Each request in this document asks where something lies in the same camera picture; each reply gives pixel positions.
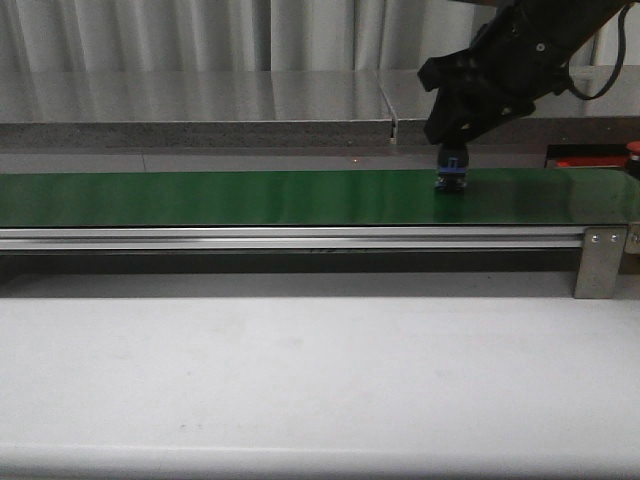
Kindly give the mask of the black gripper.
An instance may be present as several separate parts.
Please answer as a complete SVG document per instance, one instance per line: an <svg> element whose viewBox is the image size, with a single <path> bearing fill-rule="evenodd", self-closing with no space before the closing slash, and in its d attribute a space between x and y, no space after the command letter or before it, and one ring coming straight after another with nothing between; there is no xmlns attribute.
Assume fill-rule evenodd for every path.
<svg viewBox="0 0 640 480"><path fill-rule="evenodd" d="M535 111L531 100L570 85L571 57L600 29L598 1L508 1L458 52L431 57L418 71L434 95L424 133L433 145L467 144ZM486 83L524 101L480 100Z"/></svg>

